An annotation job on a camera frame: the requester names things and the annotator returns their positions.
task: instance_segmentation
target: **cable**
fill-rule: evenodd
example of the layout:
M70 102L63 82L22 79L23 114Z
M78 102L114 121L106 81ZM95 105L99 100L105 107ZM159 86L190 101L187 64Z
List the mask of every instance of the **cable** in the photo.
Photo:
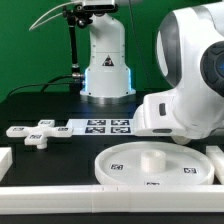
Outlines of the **cable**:
M64 6L67 6L67 5L74 5L74 4L77 4L77 3L81 3L81 0L73 0L72 2L67 2L67 3L64 3L64 4L61 4L61 5L58 5L58 6L56 6L56 7L54 7L54 8L52 8L51 10L49 10L48 12L46 12L46 13L44 13L31 27L30 27L30 31L31 30L34 30L35 28L37 28L37 27L39 27L39 26L41 26L41 25L43 25L44 23L46 23L46 22L48 22L48 21L50 21L50 20L52 20L52 19L54 19L54 18L56 18L56 17L58 17L59 16L59 14L57 14L56 16L53 16L53 17L51 17L51 18L49 18L49 19L47 19L47 20L45 20L45 21L43 21L43 22L41 22L41 24L38 24L44 17L46 17L47 15L49 15L51 12L53 12L53 11L55 11L56 9L59 9L59 8L61 8L61 7L64 7Z
M48 83L46 85L43 86L43 88L41 89L40 92L44 92L45 89L48 88L50 83L56 82L56 81L61 80L61 79L66 79L66 78L72 78L72 75L63 75L63 76L58 76L56 78L51 79L50 81L48 81Z
M45 85L49 85L49 86L58 86L58 85L69 85L71 84L71 82L62 82L62 83L42 83L42 84L30 84L30 85L25 85L25 86L19 86L13 90L11 90L8 94L6 99L8 99L15 91L19 90L19 89L24 89L24 88L28 88L28 87L37 87L37 86L45 86Z
M51 21L51 20L53 20L53 19L55 19L55 18L61 16L62 14L63 14L63 13L58 13L57 15L52 16L52 17L50 17L49 19L46 19L46 20L44 20L43 22L37 24L36 26L30 27L29 31L32 31L32 30L38 28L39 26L44 25L45 23L47 23L47 22L49 22L49 21Z
M130 11L130 17L131 17L132 31L133 31L133 35L134 35L134 39L135 39L136 48L137 48L137 51L138 51L138 55L140 57L140 61L142 63L142 67L143 67L143 70L144 70L145 77L146 77L147 82L148 82L149 87L150 87L151 82L150 82L150 79L149 79L149 73L147 71L145 60L142 56L142 52L141 52L139 42L138 42L138 39L137 39L137 35L136 35L136 29L135 29L135 23L134 23L133 11L132 11L132 3L131 3L131 0L128 0L128 2L129 2L129 11Z

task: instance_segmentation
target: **black cable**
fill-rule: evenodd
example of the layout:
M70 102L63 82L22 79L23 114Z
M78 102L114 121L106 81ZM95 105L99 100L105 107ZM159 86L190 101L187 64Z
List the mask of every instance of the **black cable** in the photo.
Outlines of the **black cable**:
M131 3L131 0L128 0L128 2L129 2L129 11L130 11L130 17L131 17L132 31L133 31L133 35L134 35L136 48L137 48L137 51L138 51L138 55L140 57L140 61L142 63L142 67L143 67L143 71L144 71L145 77L146 77L147 82L148 82L149 87L150 87L151 86L151 82L150 82L150 79L149 79L149 73L147 71L145 60L144 60L144 58L142 56L142 52L141 52L141 49L140 49L140 46L139 46L139 42L138 42L138 39L137 39L137 35L136 35L134 16L133 16L133 11L132 11L132 3Z
M50 83L59 81L61 79L67 79L67 78L72 78L72 75L63 75L63 76L58 76L56 78L51 79L50 81L48 81L48 83L46 85L43 86L43 88L40 90L40 92L44 92L48 88Z
M19 86L13 90L11 90L8 94L6 99L8 99L15 91L19 90L19 89L24 89L24 88L28 88L28 87L37 87L37 86L45 86L45 85L49 85L49 86L58 86L58 85L69 85L71 84L71 82L62 82L62 83L42 83L42 84L30 84L30 85L25 85L25 86Z

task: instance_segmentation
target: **green wall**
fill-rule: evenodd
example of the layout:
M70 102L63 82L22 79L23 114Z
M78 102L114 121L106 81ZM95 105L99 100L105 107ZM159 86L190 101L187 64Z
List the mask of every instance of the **green wall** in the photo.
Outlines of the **green wall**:
M212 0L144 0L133 6L140 49L150 75L147 83L133 39L128 7L113 14L126 28L126 64L132 69L133 86L138 91L157 91L169 88L157 67L154 44L162 19L173 9L216 2ZM70 43L67 23L58 18L29 32L30 25L47 10L65 3L63 0L1 0L0 14L0 101L17 86L45 83L70 73ZM77 30L79 64L84 69L89 61L88 29ZM23 91L39 91L29 88ZM57 87L66 91L67 87Z

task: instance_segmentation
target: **black table surface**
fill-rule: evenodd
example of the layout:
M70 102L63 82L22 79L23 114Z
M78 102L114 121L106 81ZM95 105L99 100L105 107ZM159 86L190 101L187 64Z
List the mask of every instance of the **black table surface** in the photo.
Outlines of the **black table surface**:
M122 143L136 141L170 142L169 137L136 136L72 136L49 138L48 147L37 150L25 146L24 138L8 138L11 126L36 126L39 120L55 120L55 126L65 126L69 119L132 119L142 104L145 93L137 93L134 102L98 105L82 102L70 93L18 93L0 103L0 147L11 147L13 164L0 186L55 186L98 184L94 175L94 160L103 150ZM188 146L205 152L207 145L219 145L224 139L209 137L191 141ZM223 213L98 213L2 215L4 223L224 223Z

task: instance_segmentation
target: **white circular tray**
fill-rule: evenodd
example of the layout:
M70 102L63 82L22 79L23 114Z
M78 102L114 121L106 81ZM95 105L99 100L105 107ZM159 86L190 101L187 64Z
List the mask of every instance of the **white circular tray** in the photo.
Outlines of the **white circular tray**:
M214 166L204 154L161 142L133 142L106 149L95 160L95 175L106 185L212 184Z

